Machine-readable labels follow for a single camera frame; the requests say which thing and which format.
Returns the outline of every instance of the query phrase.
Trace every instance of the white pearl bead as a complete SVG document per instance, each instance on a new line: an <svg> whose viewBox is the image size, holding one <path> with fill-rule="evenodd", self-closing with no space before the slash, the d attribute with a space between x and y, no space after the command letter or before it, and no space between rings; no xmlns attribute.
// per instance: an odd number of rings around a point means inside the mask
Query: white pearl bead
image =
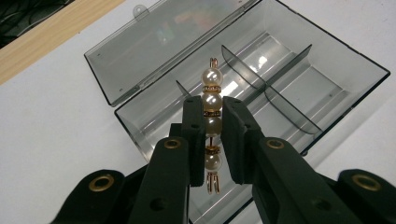
<svg viewBox="0 0 396 224"><path fill-rule="evenodd" d="M205 168L209 172L216 172L220 169L222 159L220 154L206 155L205 154Z"/></svg>
<svg viewBox="0 0 396 224"><path fill-rule="evenodd" d="M206 136L215 137L221 134L221 118L205 117Z"/></svg>
<svg viewBox="0 0 396 224"><path fill-rule="evenodd" d="M214 92L205 92L202 95L204 111L219 111L222 107L221 96Z"/></svg>
<svg viewBox="0 0 396 224"><path fill-rule="evenodd" d="M223 74L217 68L208 68L202 73L202 83L205 86L221 86Z"/></svg>

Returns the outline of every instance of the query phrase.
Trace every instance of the white table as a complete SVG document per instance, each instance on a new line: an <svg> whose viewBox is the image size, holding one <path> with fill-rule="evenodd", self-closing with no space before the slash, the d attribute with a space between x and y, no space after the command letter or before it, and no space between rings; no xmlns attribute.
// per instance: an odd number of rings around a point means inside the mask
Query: white table
<svg viewBox="0 0 396 224"><path fill-rule="evenodd" d="M127 0L0 86L0 223L49 223L84 176L146 163L83 54L154 2ZM396 1L283 2L396 74ZM395 88L391 75L311 149L318 172L361 168L396 185Z"/></svg>

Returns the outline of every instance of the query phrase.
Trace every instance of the metal rivet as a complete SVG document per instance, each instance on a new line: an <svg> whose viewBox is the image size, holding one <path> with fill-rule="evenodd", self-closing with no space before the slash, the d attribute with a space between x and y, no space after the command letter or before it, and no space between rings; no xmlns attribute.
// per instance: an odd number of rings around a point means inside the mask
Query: metal rivet
<svg viewBox="0 0 396 224"><path fill-rule="evenodd" d="M381 189L381 185L378 181L368 175L353 175L352 180L363 189L368 189L370 191L379 191Z"/></svg>
<svg viewBox="0 0 396 224"><path fill-rule="evenodd" d="M267 141L267 146L271 147L271 148L276 148L276 149L280 149L283 148L285 145L283 144L283 142L279 141L279 140L268 140Z"/></svg>
<svg viewBox="0 0 396 224"><path fill-rule="evenodd" d="M114 177L112 175L101 175L96 177L90 183L90 190L94 192L100 192L109 189L114 184Z"/></svg>
<svg viewBox="0 0 396 224"><path fill-rule="evenodd" d="M164 145L166 148L177 148L177 147L180 147L181 143L180 143L180 141L178 141L176 139L170 139L170 140L167 140L164 143Z"/></svg>

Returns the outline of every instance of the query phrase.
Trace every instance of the wooden edge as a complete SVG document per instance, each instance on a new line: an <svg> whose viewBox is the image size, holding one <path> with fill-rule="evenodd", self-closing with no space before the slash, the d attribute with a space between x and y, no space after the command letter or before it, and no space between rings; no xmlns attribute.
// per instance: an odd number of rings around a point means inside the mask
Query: wooden edge
<svg viewBox="0 0 396 224"><path fill-rule="evenodd" d="M76 0L0 49L0 85L122 2L124 0Z"/></svg>

